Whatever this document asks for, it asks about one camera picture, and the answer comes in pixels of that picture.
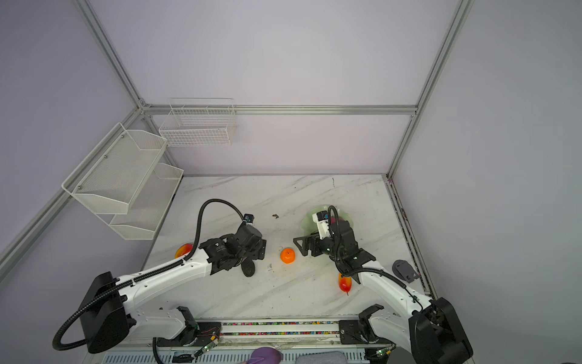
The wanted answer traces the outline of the white mesh two-tier shelf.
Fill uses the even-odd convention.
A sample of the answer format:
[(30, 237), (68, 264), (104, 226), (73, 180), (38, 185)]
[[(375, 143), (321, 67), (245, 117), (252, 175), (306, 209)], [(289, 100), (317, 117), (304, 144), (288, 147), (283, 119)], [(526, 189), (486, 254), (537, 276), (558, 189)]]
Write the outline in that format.
[(164, 163), (168, 141), (115, 125), (62, 189), (126, 241), (157, 235), (183, 170)]

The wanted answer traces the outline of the orange tangerine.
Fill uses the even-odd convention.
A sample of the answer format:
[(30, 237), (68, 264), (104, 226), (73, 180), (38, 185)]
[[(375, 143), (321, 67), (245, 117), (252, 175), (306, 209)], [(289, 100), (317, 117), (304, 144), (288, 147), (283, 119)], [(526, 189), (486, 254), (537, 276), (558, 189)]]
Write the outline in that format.
[(284, 248), (280, 252), (280, 260), (286, 265), (293, 263), (296, 260), (295, 250), (292, 248)]

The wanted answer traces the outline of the purple cap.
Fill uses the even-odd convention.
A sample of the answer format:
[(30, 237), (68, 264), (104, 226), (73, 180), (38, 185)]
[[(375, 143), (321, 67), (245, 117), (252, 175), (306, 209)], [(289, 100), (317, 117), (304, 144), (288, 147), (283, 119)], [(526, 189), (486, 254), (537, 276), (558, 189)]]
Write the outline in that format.
[(246, 364), (280, 364), (284, 355), (273, 347), (260, 347), (254, 350)]

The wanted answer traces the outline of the red yellow mango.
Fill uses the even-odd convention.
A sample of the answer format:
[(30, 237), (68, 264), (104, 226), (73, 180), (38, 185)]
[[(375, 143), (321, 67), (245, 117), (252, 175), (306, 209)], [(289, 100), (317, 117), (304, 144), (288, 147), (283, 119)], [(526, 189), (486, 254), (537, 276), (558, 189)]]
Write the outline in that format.
[(351, 277), (342, 275), (341, 273), (338, 274), (338, 287), (342, 292), (344, 292), (346, 295), (349, 295), (352, 286), (353, 280)]
[(192, 251), (192, 244), (184, 244), (177, 249), (176, 253), (174, 254), (174, 257), (180, 258), (182, 256), (186, 256), (191, 251)]

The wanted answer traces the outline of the grey plastic object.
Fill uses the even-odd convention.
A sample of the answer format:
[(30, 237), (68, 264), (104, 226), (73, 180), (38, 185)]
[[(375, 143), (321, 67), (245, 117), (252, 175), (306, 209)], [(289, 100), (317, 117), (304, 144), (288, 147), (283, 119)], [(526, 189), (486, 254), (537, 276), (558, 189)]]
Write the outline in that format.
[(416, 269), (406, 260), (398, 259), (392, 265), (393, 274), (400, 280), (410, 284), (418, 279), (420, 275)]

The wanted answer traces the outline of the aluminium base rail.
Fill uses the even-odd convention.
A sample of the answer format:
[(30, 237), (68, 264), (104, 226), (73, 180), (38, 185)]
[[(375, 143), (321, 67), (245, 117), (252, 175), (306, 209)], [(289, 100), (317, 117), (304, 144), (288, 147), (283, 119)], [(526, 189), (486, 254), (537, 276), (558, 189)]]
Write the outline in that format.
[(137, 339), (104, 353), (88, 353), (85, 363), (241, 363), (254, 350), (270, 347), (283, 363), (323, 353), (341, 353), (349, 363), (388, 363), (394, 351), (409, 350), (395, 315), (339, 318), (277, 318), (201, 321), (200, 336), (185, 345)]

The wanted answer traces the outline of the dark avocado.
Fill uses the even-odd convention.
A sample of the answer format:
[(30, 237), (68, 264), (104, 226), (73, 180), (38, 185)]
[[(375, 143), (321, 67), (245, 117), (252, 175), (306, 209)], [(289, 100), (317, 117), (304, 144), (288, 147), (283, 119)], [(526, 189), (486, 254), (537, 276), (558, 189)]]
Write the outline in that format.
[(256, 265), (252, 259), (245, 259), (244, 261), (242, 261), (240, 267), (242, 273), (247, 278), (251, 278), (256, 273)]

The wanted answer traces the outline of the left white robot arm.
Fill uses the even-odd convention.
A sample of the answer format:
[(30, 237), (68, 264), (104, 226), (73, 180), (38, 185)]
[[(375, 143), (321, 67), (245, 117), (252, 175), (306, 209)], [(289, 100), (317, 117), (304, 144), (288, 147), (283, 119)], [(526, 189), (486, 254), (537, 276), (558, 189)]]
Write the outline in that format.
[(127, 338), (157, 338), (163, 347), (204, 345), (221, 326), (199, 327), (183, 304), (174, 304), (153, 314), (144, 306), (156, 297), (195, 279), (205, 278), (238, 266), (248, 268), (265, 257), (266, 241), (252, 224), (242, 222), (233, 234), (213, 238), (188, 254), (145, 271), (113, 278), (98, 276), (83, 299), (83, 305), (115, 288), (102, 302), (83, 313), (80, 321), (89, 353), (106, 352)]

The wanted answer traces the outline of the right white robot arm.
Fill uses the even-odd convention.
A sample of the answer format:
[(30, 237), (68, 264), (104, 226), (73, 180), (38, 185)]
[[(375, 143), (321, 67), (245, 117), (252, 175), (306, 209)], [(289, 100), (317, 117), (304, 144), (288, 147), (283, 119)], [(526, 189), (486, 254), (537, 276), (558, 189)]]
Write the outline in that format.
[(366, 341), (391, 341), (417, 363), (465, 363), (473, 357), (468, 335), (448, 300), (421, 294), (386, 271), (359, 247), (348, 221), (340, 219), (336, 226), (320, 221), (317, 226), (317, 233), (293, 239), (300, 253), (328, 256), (342, 276), (373, 291), (395, 315), (380, 314), (380, 305), (365, 312), (360, 332)]

